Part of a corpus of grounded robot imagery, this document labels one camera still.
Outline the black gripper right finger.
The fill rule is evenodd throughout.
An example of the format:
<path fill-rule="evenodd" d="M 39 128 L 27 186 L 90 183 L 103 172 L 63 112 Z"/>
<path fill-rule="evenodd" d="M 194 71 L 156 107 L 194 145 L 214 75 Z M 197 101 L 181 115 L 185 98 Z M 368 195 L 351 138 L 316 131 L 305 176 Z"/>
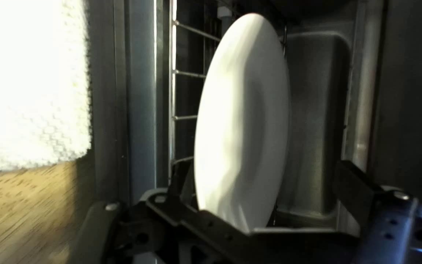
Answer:
<path fill-rule="evenodd" d="M 335 194 L 362 229 L 354 264 L 422 264 L 422 203 L 384 191 L 352 161 L 336 164 Z"/>

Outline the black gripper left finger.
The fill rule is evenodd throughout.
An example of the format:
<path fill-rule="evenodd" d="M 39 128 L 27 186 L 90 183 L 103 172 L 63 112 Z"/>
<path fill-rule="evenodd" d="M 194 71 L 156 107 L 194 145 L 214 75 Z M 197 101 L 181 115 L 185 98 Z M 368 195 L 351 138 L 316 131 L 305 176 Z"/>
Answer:
<path fill-rule="evenodd" d="M 128 207 L 94 204 L 69 264 L 349 264 L 349 238 L 330 230 L 245 235 L 181 200 L 188 163 L 173 169 L 168 189 L 151 189 Z"/>

